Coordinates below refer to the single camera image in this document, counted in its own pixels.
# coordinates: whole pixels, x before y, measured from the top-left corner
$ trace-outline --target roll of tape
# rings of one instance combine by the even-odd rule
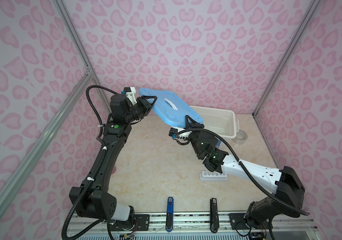
[[[245,143],[245,140],[247,140],[248,138],[248,135],[246,132],[242,131],[242,130],[239,130],[237,133],[236,133],[236,137],[232,139],[232,141],[236,144],[243,144]]]

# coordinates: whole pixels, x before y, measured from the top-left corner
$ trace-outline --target wall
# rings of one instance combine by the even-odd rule
[[[342,239],[342,1],[323,3],[257,121],[323,238]]]
[[[108,87],[252,113],[310,1],[64,2]]]
[[[105,122],[95,89],[90,97]],[[72,207],[70,189],[84,180],[100,149],[98,125],[84,93],[3,215],[0,239],[59,239]]]
[[[84,72],[51,1],[0,0],[0,190]]]

